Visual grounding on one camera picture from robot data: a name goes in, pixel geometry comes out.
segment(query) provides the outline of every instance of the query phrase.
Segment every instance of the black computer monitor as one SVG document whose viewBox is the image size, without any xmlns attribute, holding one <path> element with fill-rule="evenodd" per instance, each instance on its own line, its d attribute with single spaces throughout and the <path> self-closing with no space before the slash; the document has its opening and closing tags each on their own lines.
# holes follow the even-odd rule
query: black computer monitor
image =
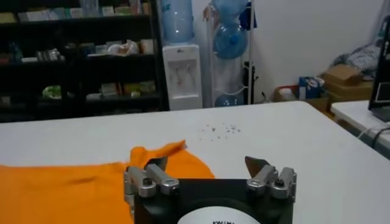
<svg viewBox="0 0 390 224">
<path fill-rule="evenodd" d="M 390 17 L 383 22 L 383 28 L 385 36 L 381 43 L 369 110 L 381 120 L 390 121 Z"/>
</svg>

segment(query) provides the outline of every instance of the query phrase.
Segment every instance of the orange fabric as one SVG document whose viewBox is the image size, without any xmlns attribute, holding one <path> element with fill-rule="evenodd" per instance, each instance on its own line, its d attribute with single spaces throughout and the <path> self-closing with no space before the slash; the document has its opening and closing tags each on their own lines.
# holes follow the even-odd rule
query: orange fabric
<svg viewBox="0 0 390 224">
<path fill-rule="evenodd" d="M 173 177 L 214 178 L 184 145 L 182 141 L 151 151 L 135 147 L 130 165 L 143 167 L 151 158 L 168 156 L 166 171 Z M 0 223 L 133 223 L 123 195 L 127 166 L 0 166 Z"/>
</svg>

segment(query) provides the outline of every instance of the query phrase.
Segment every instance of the cable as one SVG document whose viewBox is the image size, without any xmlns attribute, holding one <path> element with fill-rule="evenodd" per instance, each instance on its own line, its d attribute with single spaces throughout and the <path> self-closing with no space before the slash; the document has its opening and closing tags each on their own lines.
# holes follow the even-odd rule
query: cable
<svg viewBox="0 0 390 224">
<path fill-rule="evenodd" d="M 376 144 L 377 144 L 377 141 L 378 141 L 379 136 L 380 136 L 383 132 L 388 131 L 388 130 L 390 130 L 390 127 L 387 127 L 387 128 L 384 128 L 384 129 L 380 130 L 380 131 L 375 135 L 374 139 L 372 140 L 372 144 L 371 144 L 371 147 L 372 147 L 373 149 L 375 149 L 375 146 L 376 146 Z"/>
<path fill-rule="evenodd" d="M 388 127 L 390 127 L 390 125 L 376 125 L 374 127 L 367 128 L 358 135 L 358 139 L 361 139 L 365 134 L 367 134 L 370 131 L 374 131 L 374 130 L 379 131 L 379 130 L 382 130 L 382 129 L 388 128 Z"/>
</svg>

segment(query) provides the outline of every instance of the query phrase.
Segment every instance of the white tabletop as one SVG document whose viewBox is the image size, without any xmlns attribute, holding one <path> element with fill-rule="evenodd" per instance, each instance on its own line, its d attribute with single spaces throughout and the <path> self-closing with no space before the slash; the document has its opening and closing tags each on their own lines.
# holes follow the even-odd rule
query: white tabletop
<svg viewBox="0 0 390 224">
<path fill-rule="evenodd" d="M 389 223 L 390 162 L 302 102 L 1 124 L 0 163 L 109 163 L 181 139 L 218 178 L 249 178 L 245 156 L 294 168 L 296 224 Z"/>
<path fill-rule="evenodd" d="M 380 129 L 386 126 L 386 123 L 372 115 L 371 111 L 368 110 L 368 104 L 368 101 L 334 103 L 331 106 L 331 111 L 338 119 L 345 120 L 360 131 L 371 128 L 367 135 L 374 138 Z M 390 134 L 383 133 L 378 138 L 378 142 L 390 149 Z"/>
</svg>

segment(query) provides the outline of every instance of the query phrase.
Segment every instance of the shelving unit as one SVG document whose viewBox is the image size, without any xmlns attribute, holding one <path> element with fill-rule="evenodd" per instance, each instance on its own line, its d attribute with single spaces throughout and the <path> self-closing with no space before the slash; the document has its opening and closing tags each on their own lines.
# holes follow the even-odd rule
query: shelving unit
<svg viewBox="0 0 390 224">
<path fill-rule="evenodd" d="M 100 6 L 117 6 L 122 0 L 99 0 Z M 65 61 L 38 61 L 0 64 L 0 96 L 21 95 L 8 106 L 0 105 L 0 122 L 61 119 L 118 113 L 119 110 L 145 112 L 169 110 L 161 52 L 160 26 L 156 0 L 148 0 L 150 15 L 109 16 L 0 24 L 0 53 L 16 42 L 24 57 L 33 57 L 63 43 L 105 44 L 107 41 L 155 40 L 154 54 L 128 57 L 67 57 Z M 79 7 L 78 0 L 14 0 L 0 2 L 0 12 L 26 12 L 34 7 Z M 117 96 L 90 100 L 103 83 L 154 81 L 156 93 L 141 97 Z M 62 99 L 43 99 L 41 92 L 60 85 Z"/>
</svg>

